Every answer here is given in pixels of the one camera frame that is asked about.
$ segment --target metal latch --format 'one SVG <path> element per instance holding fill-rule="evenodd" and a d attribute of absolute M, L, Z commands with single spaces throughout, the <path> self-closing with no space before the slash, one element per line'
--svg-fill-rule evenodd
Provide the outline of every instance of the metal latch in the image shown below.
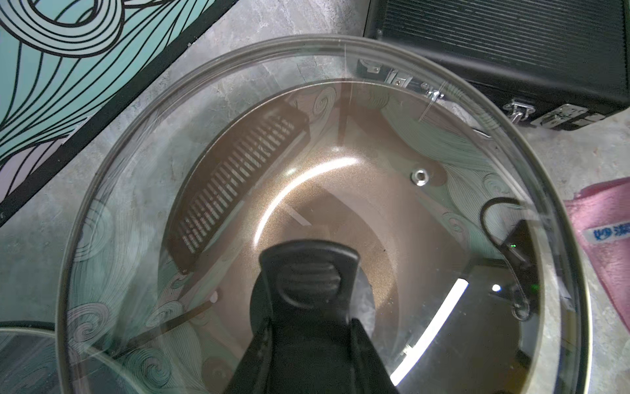
<path fill-rule="evenodd" d="M 519 123 L 521 120 L 529 118 L 529 115 L 536 112 L 536 108 L 533 105 L 521 103 L 516 100 L 512 100 L 510 103 L 503 106 L 503 109 L 510 111 L 508 118 L 513 124 Z"/>
<path fill-rule="evenodd" d="M 533 120 L 532 124 L 534 126 L 541 126 L 547 129 L 553 129 L 557 125 L 565 123 L 566 121 L 571 120 L 587 112 L 588 112 L 588 108 L 579 107 L 578 105 L 567 103 L 567 104 L 561 105 L 560 107 L 556 108 L 555 110 L 551 112 L 544 114 L 538 119 Z M 585 124 L 577 123 L 576 125 L 584 126 Z"/>
<path fill-rule="evenodd" d="M 411 75 L 395 69 L 389 71 L 389 74 L 385 79 L 385 83 L 391 83 L 399 88 L 406 88 L 407 85 L 409 85 L 409 82 L 411 82 Z"/>

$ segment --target vent grille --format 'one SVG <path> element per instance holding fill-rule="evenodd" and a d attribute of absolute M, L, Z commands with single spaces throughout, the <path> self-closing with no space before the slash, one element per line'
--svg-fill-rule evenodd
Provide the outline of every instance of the vent grille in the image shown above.
<path fill-rule="evenodd" d="M 306 114 L 273 102 L 229 126 L 204 152 L 169 219 L 166 248 L 180 271 L 191 269 L 243 196 L 305 130 Z"/>

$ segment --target black case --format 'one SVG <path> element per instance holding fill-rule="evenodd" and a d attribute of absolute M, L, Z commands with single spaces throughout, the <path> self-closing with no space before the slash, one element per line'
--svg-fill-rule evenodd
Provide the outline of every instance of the black case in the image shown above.
<path fill-rule="evenodd" d="M 522 125 L 575 130 L 630 105 L 627 15 L 623 0 L 371 0 L 364 35 L 443 65 L 500 108 L 533 105 Z"/>

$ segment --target pink cloth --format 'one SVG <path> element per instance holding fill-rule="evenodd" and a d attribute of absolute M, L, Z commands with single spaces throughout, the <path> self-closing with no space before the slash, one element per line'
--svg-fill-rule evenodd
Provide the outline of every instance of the pink cloth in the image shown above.
<path fill-rule="evenodd" d="M 630 330 L 630 178 L 591 185 L 564 204 L 578 242 Z"/>

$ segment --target metal bracket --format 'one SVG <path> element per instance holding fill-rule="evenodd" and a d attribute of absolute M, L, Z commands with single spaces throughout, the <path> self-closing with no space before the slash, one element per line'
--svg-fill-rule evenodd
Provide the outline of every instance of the metal bracket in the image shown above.
<path fill-rule="evenodd" d="M 536 108 L 533 105 L 521 103 L 516 100 L 512 100 L 510 103 L 503 106 L 503 109 L 510 111 L 508 118 L 513 124 L 519 123 L 521 120 L 529 118 L 529 115 L 536 112 Z"/>
<path fill-rule="evenodd" d="M 391 83 L 392 85 L 398 86 L 399 88 L 406 88 L 411 81 L 411 75 L 401 72 L 398 70 L 389 71 L 387 78 L 385 79 L 385 83 Z"/>

